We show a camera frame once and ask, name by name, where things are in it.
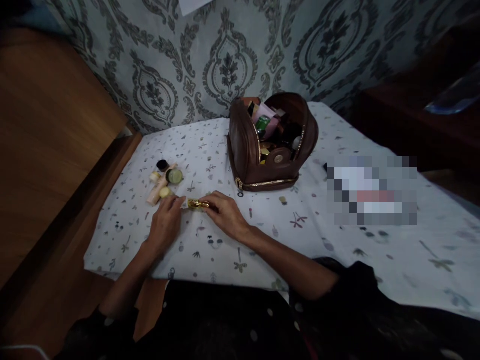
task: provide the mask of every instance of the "white table cover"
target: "white table cover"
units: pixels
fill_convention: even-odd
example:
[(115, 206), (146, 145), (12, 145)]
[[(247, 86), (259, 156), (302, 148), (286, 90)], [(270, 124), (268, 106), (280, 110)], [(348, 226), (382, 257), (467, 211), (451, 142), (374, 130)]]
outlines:
[[(279, 242), (310, 257), (332, 257), (345, 266), (362, 261), (375, 269), (379, 288), (405, 305), (480, 318), (480, 221), (421, 175), (417, 225), (338, 226), (327, 201), (322, 165), (331, 156), (391, 156), (323, 103), (310, 102), (320, 138), (292, 188), (238, 189), (227, 155), (229, 120), (179, 126), (143, 138), (118, 178), (98, 218), (84, 257), (85, 269), (113, 279), (137, 254), (158, 206), (146, 203), (149, 175), (161, 159), (178, 163), (184, 180), (172, 190), (200, 198), (218, 190), (233, 197), (245, 219)], [(153, 271), (160, 279), (286, 290), (259, 256), (219, 230), (203, 212), (184, 210), (178, 240)]]

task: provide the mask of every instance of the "green lid jar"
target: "green lid jar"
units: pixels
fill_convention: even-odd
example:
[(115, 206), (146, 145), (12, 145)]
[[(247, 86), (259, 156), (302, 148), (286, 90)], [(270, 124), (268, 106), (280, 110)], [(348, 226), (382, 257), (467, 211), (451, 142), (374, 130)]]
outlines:
[(184, 179), (184, 175), (178, 169), (171, 169), (166, 172), (166, 179), (171, 184), (179, 184)]

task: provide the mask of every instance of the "person's left hand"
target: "person's left hand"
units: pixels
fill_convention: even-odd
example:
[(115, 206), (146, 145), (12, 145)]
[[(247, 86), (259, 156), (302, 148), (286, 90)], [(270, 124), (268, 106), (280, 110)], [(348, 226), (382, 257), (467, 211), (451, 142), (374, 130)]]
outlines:
[(150, 235), (143, 243), (156, 258), (163, 257), (170, 249), (180, 231), (181, 206), (185, 196), (169, 196), (161, 200), (151, 220)]

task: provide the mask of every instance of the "forearm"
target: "forearm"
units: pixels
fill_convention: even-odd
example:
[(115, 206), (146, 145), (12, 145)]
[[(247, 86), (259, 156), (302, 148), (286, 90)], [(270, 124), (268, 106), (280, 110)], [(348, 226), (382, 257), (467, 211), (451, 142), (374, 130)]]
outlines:
[(238, 241), (255, 251), (307, 300), (319, 299), (339, 280), (333, 271), (275, 241), (257, 227), (252, 226), (240, 234)]
[(101, 302), (100, 312), (110, 319), (124, 319), (135, 306), (140, 290), (157, 256), (145, 243)]

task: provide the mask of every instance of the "hand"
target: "hand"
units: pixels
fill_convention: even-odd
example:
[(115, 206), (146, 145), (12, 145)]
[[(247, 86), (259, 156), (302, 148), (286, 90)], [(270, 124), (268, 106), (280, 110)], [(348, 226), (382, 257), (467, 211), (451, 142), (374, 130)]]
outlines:
[(214, 191), (211, 195), (202, 197), (200, 201), (207, 201), (218, 209), (218, 212), (216, 212), (210, 208), (204, 208), (213, 222), (232, 239), (240, 241), (249, 232), (250, 225), (242, 216), (235, 200), (231, 197), (219, 191)]
[(143, 243), (148, 248), (147, 253), (159, 258), (170, 249), (180, 231), (184, 201), (185, 196), (169, 196), (161, 200), (151, 219), (150, 235)]

